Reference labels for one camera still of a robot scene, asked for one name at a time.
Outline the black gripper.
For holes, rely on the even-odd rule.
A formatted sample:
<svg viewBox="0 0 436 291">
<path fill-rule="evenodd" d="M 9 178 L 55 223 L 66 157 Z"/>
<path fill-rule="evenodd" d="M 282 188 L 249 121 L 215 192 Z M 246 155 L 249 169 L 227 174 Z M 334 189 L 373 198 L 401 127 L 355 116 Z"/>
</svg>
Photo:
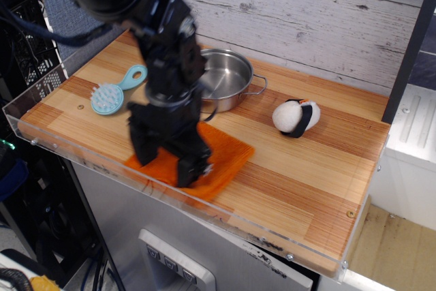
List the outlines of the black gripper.
<svg viewBox="0 0 436 291">
<path fill-rule="evenodd" d="M 167 149 L 178 157 L 177 187 L 188 187 L 213 168 L 209 162 L 211 150 L 197 129 L 201 105 L 199 90 L 173 108 L 127 103 L 130 136 L 138 161 L 145 166 L 158 156 L 158 148 Z"/>
</svg>

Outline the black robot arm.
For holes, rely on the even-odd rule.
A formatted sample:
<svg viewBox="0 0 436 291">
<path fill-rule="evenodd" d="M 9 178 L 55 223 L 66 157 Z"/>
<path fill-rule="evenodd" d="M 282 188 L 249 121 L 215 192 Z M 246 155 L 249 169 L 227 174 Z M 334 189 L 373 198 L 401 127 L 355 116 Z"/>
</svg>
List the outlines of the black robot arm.
<svg viewBox="0 0 436 291">
<path fill-rule="evenodd" d="M 137 158 L 148 164 L 164 148 L 178 157 L 177 185 L 187 187 L 210 168 L 211 150 L 197 129 L 205 58 L 183 0 L 74 0 L 95 19 L 135 36 L 148 70 L 148 104 L 128 103 Z"/>
</svg>

